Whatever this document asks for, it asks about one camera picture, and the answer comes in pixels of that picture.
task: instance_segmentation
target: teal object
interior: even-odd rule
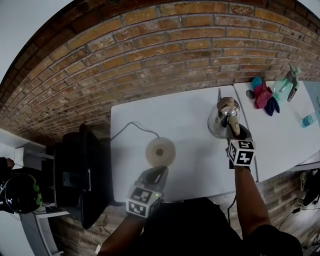
[[[294,68],[290,63],[289,66],[290,71],[286,74],[286,77],[275,81],[271,88],[273,97],[278,103],[281,103],[284,100],[288,99],[294,84],[296,85],[296,90],[299,88],[297,75],[301,73],[301,69],[299,67]]]
[[[262,85],[262,79],[259,76],[256,76],[252,80],[251,85],[252,85],[252,89],[255,89],[256,86]]]
[[[305,128],[305,127],[312,125],[316,121],[317,121],[317,114],[314,112],[314,113],[308,114],[306,117],[302,118],[300,124],[303,128]]]

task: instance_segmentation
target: black shirt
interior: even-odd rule
[[[162,204],[128,255],[302,256],[292,235],[263,225],[242,240],[207,198]]]

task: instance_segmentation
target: desk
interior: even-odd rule
[[[222,86],[222,97],[238,97],[232,85]],[[127,123],[137,121],[160,137],[173,141],[176,158],[169,166],[164,188],[167,202],[210,197],[235,191],[235,174],[229,169],[227,140],[215,138],[207,127],[218,87],[178,92],[113,106],[111,137]],[[247,126],[240,112],[240,123]],[[145,157],[154,134],[129,125],[111,141],[111,169],[114,200],[124,202],[129,187],[141,172],[151,168]],[[256,179],[256,167],[251,164]]]
[[[271,87],[274,81],[267,81]],[[314,123],[306,128],[300,119],[315,112],[302,81],[292,101],[280,104],[280,113],[267,115],[264,109],[255,109],[254,100],[246,96],[251,83],[233,85],[240,99],[244,117],[256,145],[256,167],[259,182],[267,180],[301,164],[320,150],[320,126]]]

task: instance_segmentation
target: green bottle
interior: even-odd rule
[[[293,85],[295,90],[297,90],[299,87],[297,75],[301,73],[301,69],[299,67],[294,69],[294,67],[290,63],[289,66],[290,71],[286,74],[286,77],[275,81],[271,88],[273,97],[278,101],[278,103],[281,103],[286,99],[288,100],[288,102],[290,102],[293,96],[289,99],[289,95],[291,89],[293,88]]]

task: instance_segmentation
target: hand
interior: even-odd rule
[[[6,164],[7,164],[8,168],[10,168],[10,169],[12,169],[15,166],[15,162],[10,158],[6,159]]]

